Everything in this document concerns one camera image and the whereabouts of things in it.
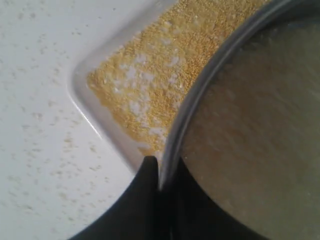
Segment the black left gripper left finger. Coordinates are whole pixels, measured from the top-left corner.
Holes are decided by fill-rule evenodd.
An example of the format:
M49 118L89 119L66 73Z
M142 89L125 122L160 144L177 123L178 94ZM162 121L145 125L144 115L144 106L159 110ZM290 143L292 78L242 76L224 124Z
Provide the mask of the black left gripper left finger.
M72 240L156 240L158 161L144 157L130 185L96 221Z

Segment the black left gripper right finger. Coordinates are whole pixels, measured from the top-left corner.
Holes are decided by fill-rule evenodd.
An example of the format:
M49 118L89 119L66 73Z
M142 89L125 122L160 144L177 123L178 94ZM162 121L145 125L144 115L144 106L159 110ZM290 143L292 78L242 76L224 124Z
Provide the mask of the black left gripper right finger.
M250 229L215 204L181 160L163 161L159 189L167 240L250 239Z

